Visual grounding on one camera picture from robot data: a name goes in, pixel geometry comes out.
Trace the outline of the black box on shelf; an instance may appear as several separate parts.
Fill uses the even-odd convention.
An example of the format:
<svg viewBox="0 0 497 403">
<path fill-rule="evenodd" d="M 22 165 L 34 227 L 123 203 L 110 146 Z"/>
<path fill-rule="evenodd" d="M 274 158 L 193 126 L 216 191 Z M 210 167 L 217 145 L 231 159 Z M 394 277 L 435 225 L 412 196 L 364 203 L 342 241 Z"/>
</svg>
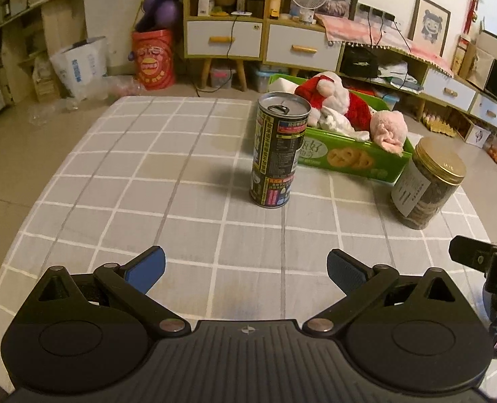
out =
<svg viewBox="0 0 497 403">
<path fill-rule="evenodd" d="M 345 46 L 340 72 L 348 77 L 376 78 L 379 75 L 379 62 L 374 55 L 362 46 Z"/>
</svg>

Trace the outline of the black tall can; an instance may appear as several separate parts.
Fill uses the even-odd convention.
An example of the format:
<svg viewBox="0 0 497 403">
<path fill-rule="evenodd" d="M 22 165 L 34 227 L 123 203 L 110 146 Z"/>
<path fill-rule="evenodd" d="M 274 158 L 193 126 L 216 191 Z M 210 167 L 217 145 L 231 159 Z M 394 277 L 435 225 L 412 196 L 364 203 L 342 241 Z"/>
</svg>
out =
<svg viewBox="0 0 497 403">
<path fill-rule="evenodd" d="M 257 205 L 288 203 L 310 104 L 295 94 L 266 93 L 257 101 L 250 195 Z"/>
</svg>

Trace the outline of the grey checked rug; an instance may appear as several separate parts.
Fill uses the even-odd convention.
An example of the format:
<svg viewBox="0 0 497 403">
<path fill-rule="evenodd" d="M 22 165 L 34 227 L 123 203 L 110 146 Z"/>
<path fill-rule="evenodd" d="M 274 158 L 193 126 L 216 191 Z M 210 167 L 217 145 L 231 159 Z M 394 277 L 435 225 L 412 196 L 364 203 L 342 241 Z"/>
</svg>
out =
<svg viewBox="0 0 497 403">
<path fill-rule="evenodd" d="M 455 236 L 486 238 L 463 190 L 424 230 L 387 185 L 297 169 L 280 208 L 250 198 L 256 106 L 126 97 L 69 153 L 0 270 L 0 386 L 12 402 L 489 402 L 497 360 L 481 273 Z M 151 338 L 93 279 L 152 245 L 148 291 L 191 333 Z M 341 249 L 397 284 L 332 338 L 303 324 L 346 296 Z"/>
</svg>

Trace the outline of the wooden drawer cabinet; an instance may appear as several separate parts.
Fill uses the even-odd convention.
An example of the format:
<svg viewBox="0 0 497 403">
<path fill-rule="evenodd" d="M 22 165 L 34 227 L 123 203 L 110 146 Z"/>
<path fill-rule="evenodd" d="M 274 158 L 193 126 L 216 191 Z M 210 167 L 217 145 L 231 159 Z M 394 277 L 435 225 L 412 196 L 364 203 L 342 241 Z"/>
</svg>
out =
<svg viewBox="0 0 497 403">
<path fill-rule="evenodd" d="M 450 63 L 452 50 L 460 40 L 460 29 L 467 24 L 462 6 L 467 0 L 430 0 L 451 12 L 443 58 L 452 69 L 449 77 L 436 68 L 413 57 L 371 46 L 379 69 L 391 62 L 404 62 L 408 73 L 416 80 L 415 88 L 404 83 L 390 83 L 393 91 L 403 91 L 415 98 L 420 111 L 449 106 L 473 118 L 497 127 L 497 99 L 481 89 Z M 229 58 L 238 70 L 248 61 L 279 65 L 293 71 L 340 72 L 343 42 L 327 40 L 325 28 L 316 20 L 305 24 L 287 15 L 292 0 L 183 0 L 183 53 L 186 58 L 200 59 L 210 66 L 215 59 Z M 352 21 L 365 22 L 371 17 L 381 25 L 395 27 L 409 39 L 416 0 L 358 0 Z M 379 85 L 380 75 L 364 79 Z"/>
</svg>

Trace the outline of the clear storage box blue lid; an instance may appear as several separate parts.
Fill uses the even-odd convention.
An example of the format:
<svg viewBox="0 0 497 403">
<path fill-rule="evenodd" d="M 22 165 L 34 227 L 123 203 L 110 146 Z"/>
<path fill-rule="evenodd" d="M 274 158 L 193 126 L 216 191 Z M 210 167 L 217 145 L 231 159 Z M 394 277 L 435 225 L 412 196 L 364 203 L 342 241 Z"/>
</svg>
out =
<svg viewBox="0 0 497 403">
<path fill-rule="evenodd" d="M 250 77 L 255 90 L 259 93 L 266 92 L 269 79 L 274 74 L 288 74 L 288 68 L 260 63 L 250 65 Z"/>
</svg>

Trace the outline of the white paper bag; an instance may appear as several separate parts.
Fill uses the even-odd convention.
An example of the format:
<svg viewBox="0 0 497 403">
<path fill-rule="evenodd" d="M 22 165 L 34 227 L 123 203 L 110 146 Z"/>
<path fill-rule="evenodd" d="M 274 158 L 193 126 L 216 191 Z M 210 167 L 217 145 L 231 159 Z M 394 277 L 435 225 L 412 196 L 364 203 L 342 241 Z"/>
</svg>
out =
<svg viewBox="0 0 497 403">
<path fill-rule="evenodd" d="M 81 100 L 92 81 L 107 75 L 107 53 L 106 37 L 92 37 L 61 49 L 50 61 L 69 94 Z"/>
</svg>

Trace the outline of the cartoon girl picture frame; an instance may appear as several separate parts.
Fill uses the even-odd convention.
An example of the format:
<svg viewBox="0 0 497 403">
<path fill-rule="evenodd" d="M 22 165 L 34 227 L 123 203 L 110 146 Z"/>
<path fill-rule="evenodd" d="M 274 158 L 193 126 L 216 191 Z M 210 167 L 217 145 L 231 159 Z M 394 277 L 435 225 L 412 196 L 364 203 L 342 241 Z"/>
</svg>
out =
<svg viewBox="0 0 497 403">
<path fill-rule="evenodd" d="M 443 56 L 450 20 L 451 12 L 446 8 L 430 0 L 416 0 L 409 39 L 431 53 Z"/>
</svg>

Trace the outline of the pink table runner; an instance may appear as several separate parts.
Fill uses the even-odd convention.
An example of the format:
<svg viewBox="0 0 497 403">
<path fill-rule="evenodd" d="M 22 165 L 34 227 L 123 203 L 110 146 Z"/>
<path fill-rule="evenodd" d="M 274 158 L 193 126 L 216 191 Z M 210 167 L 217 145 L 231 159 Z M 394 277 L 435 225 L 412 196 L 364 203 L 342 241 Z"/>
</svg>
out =
<svg viewBox="0 0 497 403">
<path fill-rule="evenodd" d="M 316 20 L 325 28 L 327 40 L 330 42 L 390 49 L 420 60 L 449 77 L 453 76 L 450 65 L 443 57 L 429 51 L 427 46 L 407 39 L 397 28 L 377 23 L 373 17 L 365 22 L 357 22 L 316 14 Z"/>
</svg>

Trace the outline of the glass jar gold lid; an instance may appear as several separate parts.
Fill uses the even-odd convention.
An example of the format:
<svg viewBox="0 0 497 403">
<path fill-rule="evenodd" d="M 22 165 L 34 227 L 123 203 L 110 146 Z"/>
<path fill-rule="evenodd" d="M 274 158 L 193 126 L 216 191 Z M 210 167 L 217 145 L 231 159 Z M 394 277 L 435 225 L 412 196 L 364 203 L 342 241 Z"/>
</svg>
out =
<svg viewBox="0 0 497 403">
<path fill-rule="evenodd" d="M 466 172 L 462 158 L 448 144 L 423 136 L 390 193 L 399 220 L 423 230 L 461 186 Z"/>
</svg>

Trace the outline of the red snack bucket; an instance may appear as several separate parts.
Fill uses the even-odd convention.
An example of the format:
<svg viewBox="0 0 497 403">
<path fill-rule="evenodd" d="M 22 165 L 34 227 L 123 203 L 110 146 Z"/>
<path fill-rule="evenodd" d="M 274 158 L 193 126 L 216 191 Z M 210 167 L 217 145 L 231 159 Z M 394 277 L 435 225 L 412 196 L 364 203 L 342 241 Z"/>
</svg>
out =
<svg viewBox="0 0 497 403">
<path fill-rule="evenodd" d="M 147 90 L 174 84 L 174 34 L 169 29 L 132 33 L 136 77 Z"/>
</svg>

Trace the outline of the green plastic bin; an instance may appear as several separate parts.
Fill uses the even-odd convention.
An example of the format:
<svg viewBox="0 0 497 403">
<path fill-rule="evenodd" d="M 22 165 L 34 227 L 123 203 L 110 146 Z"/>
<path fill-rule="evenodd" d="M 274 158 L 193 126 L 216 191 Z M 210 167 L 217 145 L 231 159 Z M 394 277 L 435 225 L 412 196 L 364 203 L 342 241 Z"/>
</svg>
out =
<svg viewBox="0 0 497 403">
<path fill-rule="evenodd" d="M 270 77 L 267 90 L 294 94 L 296 88 L 307 80 L 276 75 Z M 376 97 L 349 91 L 365 100 L 372 114 L 376 111 L 389 110 L 387 105 Z M 384 151 L 371 140 L 371 137 L 368 142 L 359 142 L 347 136 L 307 126 L 299 161 L 306 166 L 393 183 L 411 159 L 412 152 L 408 135 L 402 156 L 398 156 Z"/>
</svg>

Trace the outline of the white cloth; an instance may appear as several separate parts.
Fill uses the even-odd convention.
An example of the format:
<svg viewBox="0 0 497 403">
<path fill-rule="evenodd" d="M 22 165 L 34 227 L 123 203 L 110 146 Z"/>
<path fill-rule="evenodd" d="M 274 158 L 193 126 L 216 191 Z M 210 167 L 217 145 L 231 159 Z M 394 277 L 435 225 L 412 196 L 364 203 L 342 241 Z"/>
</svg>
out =
<svg viewBox="0 0 497 403">
<path fill-rule="evenodd" d="M 320 110 L 319 128 L 330 133 L 347 136 L 359 142 L 370 140 L 369 131 L 357 131 L 343 114 L 339 114 L 332 108 L 323 106 Z"/>
</svg>

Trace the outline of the santa plush toy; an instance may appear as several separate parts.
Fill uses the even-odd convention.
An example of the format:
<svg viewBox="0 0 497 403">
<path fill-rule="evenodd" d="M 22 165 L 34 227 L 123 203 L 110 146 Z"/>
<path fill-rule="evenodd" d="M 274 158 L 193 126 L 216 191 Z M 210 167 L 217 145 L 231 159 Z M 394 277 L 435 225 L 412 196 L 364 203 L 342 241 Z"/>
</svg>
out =
<svg viewBox="0 0 497 403">
<path fill-rule="evenodd" d="M 309 127 L 319 128 L 320 110 L 326 106 L 348 118 L 355 130 L 370 132 L 372 113 L 369 105 L 345 88 L 335 73 L 326 71 L 311 77 L 296 88 L 295 94 L 310 104 Z"/>
</svg>

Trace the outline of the pink knitted ball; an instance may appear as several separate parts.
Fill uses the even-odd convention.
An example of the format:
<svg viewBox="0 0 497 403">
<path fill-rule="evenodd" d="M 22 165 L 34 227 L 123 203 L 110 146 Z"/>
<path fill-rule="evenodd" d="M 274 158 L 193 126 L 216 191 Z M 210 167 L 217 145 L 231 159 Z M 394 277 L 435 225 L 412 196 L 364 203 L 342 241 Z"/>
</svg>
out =
<svg viewBox="0 0 497 403">
<path fill-rule="evenodd" d="M 371 117 L 371 140 L 393 155 L 402 156 L 408 132 L 404 116 L 399 111 L 376 111 Z"/>
</svg>

